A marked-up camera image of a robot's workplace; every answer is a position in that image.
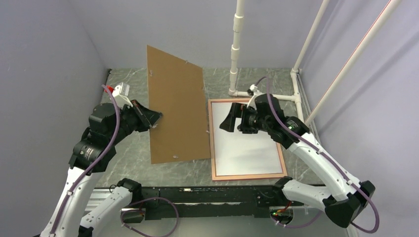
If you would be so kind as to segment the brown backing board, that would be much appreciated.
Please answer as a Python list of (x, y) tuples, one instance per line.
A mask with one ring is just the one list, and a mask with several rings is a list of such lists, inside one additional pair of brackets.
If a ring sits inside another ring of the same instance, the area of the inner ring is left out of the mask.
[(151, 163), (210, 158), (203, 69), (147, 46), (149, 109), (163, 116), (150, 130)]

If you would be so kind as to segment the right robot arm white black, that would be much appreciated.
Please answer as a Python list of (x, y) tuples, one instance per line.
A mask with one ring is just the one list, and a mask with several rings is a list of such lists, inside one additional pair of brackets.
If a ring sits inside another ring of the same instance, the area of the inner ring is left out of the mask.
[(292, 177), (280, 178), (272, 187), (272, 198), (278, 205), (296, 201), (322, 212), (337, 226), (350, 225), (366, 232), (354, 223), (358, 215), (370, 205), (379, 227), (379, 214), (371, 198), (376, 190), (371, 181), (360, 181), (345, 170), (318, 143), (314, 134), (299, 118), (287, 116), (277, 98), (261, 94), (254, 104), (232, 103), (219, 128), (226, 132), (257, 134), (263, 131), (276, 143), (298, 156), (323, 181), (323, 186), (301, 183)]

